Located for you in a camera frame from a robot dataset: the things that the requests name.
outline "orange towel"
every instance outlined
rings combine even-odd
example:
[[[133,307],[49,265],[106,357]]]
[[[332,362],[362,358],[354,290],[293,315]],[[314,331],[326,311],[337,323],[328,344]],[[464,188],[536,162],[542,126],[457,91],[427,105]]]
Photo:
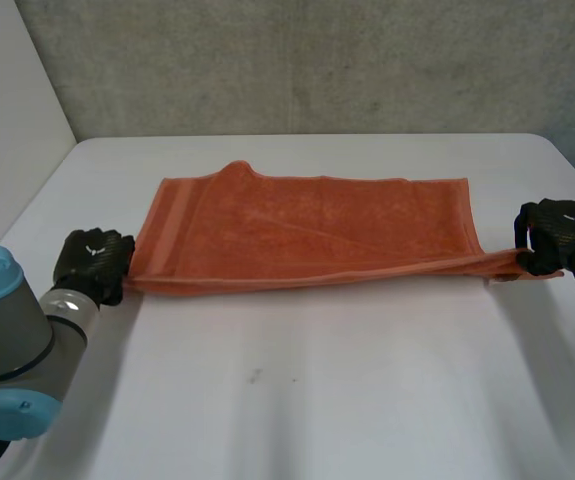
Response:
[[[517,278],[515,255],[480,248],[466,179],[267,177],[234,162],[163,180],[127,286],[201,295],[410,274]]]

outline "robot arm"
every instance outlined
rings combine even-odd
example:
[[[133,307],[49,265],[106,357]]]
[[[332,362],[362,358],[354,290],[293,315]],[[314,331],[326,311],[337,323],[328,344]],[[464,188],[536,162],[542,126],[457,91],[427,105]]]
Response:
[[[514,222],[518,263],[532,275],[548,275],[564,268],[575,277],[575,202],[543,200],[522,206]]]
[[[0,247],[0,440],[34,438],[60,411],[100,305],[117,305],[134,250],[115,231],[73,232],[40,301]]]

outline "table surface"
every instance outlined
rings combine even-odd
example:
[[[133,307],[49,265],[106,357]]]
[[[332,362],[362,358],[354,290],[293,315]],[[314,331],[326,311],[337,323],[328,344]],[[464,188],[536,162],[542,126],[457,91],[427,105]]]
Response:
[[[483,248],[575,199],[533,135],[95,139],[5,236],[37,294],[73,229],[137,234],[163,177],[468,177]],[[575,284],[410,277],[106,308],[42,439],[0,479],[575,479]]]

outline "white wall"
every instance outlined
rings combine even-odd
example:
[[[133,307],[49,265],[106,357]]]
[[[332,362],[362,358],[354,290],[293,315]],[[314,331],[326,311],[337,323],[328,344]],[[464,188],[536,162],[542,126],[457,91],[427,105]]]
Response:
[[[0,238],[74,145],[13,0],[0,0]]]

